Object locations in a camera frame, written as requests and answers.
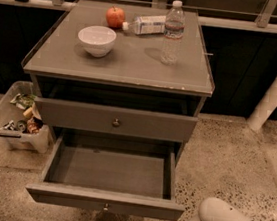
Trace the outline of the red apple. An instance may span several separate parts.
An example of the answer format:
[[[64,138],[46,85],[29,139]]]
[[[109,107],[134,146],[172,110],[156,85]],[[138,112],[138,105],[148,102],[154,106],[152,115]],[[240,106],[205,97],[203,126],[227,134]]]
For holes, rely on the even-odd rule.
[[[106,11],[106,21],[109,27],[121,28],[123,27],[123,22],[126,20],[125,12],[120,7],[110,7]]]

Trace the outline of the grey drawer cabinet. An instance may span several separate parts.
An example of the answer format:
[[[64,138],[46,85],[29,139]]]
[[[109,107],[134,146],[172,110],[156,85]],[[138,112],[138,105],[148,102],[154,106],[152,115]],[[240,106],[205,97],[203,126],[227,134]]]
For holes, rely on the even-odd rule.
[[[77,33],[99,25],[104,2],[81,0],[23,63],[37,97],[195,117],[214,91],[197,14],[185,15],[178,61],[160,60],[162,37],[118,32],[113,49],[95,58]]]

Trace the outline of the red snack wrapper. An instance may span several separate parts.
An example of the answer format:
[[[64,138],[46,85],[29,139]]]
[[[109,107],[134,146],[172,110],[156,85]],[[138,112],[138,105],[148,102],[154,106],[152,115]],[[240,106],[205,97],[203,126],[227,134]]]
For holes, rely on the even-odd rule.
[[[30,118],[27,120],[27,128],[26,130],[30,134],[36,134],[39,133],[39,130],[43,127],[43,123],[40,119],[38,118]]]

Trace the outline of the clear plastic trash bin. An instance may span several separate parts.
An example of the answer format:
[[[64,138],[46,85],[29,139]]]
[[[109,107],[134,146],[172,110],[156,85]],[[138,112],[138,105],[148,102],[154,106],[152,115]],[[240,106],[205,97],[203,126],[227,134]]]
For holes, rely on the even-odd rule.
[[[34,94],[33,83],[16,81],[0,100],[0,141],[7,144],[9,149],[29,149],[38,153],[45,153],[49,146],[49,128],[46,125],[39,133],[31,134],[17,130],[17,122],[23,120],[27,123],[32,117],[32,107],[27,110],[17,108],[10,104],[12,98],[19,93]]]

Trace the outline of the white ceramic bowl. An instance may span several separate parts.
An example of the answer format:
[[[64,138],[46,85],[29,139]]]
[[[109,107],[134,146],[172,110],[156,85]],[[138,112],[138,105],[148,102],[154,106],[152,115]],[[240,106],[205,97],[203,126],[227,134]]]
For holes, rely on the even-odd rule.
[[[84,27],[78,33],[78,39],[83,49],[93,57],[104,57],[116,42],[117,33],[103,26]]]

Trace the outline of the lying bottle with label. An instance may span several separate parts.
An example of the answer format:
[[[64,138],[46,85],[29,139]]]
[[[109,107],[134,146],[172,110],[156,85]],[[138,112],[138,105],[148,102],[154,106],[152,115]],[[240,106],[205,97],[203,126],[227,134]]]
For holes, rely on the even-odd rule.
[[[138,16],[128,23],[124,21],[122,30],[134,33],[135,35],[162,34],[165,30],[165,16]]]

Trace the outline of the grey drawer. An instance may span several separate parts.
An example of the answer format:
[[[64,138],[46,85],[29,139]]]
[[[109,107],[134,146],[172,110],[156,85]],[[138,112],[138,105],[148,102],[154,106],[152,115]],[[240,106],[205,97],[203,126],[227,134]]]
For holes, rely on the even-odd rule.
[[[35,106],[44,123],[130,137],[188,141],[196,117],[150,112],[114,106],[37,97]]]
[[[36,202],[178,220],[176,143],[65,129],[40,180],[26,186]]]

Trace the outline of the upright clear water bottle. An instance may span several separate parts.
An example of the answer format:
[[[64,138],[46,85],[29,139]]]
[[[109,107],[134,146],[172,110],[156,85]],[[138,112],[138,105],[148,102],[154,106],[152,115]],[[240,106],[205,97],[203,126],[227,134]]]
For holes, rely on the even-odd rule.
[[[182,9],[183,2],[174,0],[171,9],[166,15],[161,61],[166,65],[177,62],[179,47],[183,39],[185,28],[185,14]]]

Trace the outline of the green crumpled wrapper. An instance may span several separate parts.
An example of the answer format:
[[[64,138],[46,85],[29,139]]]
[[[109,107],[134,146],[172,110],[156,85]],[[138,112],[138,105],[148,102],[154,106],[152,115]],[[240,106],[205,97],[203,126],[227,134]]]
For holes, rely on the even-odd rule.
[[[19,93],[16,94],[10,104],[15,105],[17,108],[22,110],[27,110],[29,107],[32,107],[35,103],[35,95],[33,94],[25,94],[25,93]]]

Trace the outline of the grey top drawer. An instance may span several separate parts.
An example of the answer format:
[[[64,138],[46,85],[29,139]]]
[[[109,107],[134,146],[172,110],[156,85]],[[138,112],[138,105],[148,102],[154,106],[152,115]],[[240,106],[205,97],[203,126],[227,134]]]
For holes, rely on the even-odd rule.
[[[150,112],[114,106],[37,97],[35,106],[44,123],[130,137],[188,141],[196,117]]]

